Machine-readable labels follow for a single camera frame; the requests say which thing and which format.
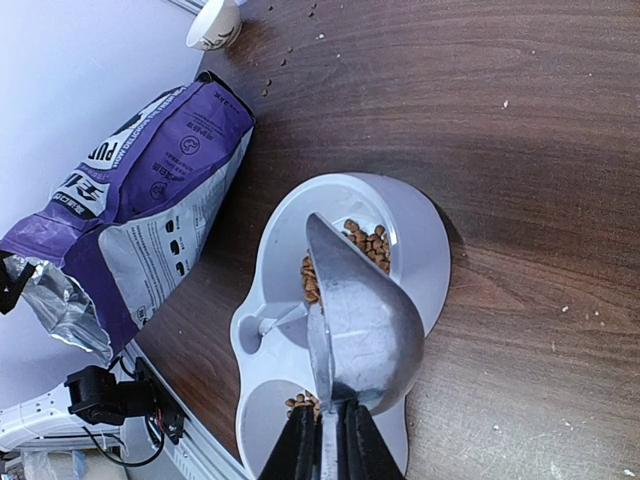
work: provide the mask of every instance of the silver scoop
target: silver scoop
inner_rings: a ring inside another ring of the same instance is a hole
[[[341,479],[343,405],[388,410],[413,386],[423,357],[424,327],[407,294],[317,214],[307,241],[323,307],[310,309],[307,340],[323,415],[317,478]]]

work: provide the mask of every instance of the white plastic bowl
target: white plastic bowl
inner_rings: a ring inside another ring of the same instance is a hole
[[[435,325],[449,288],[451,254],[444,225],[429,199],[410,185],[378,175],[330,174],[287,195],[264,230],[251,291],[231,323],[241,380],[236,434],[242,461],[254,477],[286,423],[284,402],[304,390],[315,393],[300,276],[311,213],[320,213],[339,230],[347,219],[370,233],[377,225],[386,228],[390,277],[415,303],[425,335]],[[268,328],[283,318],[292,321]],[[404,403],[374,417],[403,472],[408,463]]]

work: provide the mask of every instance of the dark brown wood surface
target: dark brown wood surface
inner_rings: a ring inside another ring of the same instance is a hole
[[[453,244],[408,477],[640,477],[640,4],[243,11],[204,67],[254,108],[255,137],[200,264],[141,335],[195,414],[237,455],[228,329],[278,202],[315,175],[375,172],[427,193]]]

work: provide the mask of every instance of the white backdrop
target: white backdrop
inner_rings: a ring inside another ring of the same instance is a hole
[[[0,236],[138,109],[194,77],[193,15],[158,0],[3,2]],[[0,316],[0,408],[40,395],[90,355],[48,337],[21,303]]]

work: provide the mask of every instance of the purple bag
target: purple bag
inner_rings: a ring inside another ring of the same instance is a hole
[[[0,267],[51,335],[106,364],[138,333],[198,260],[254,125],[204,73],[129,120],[9,231]]]

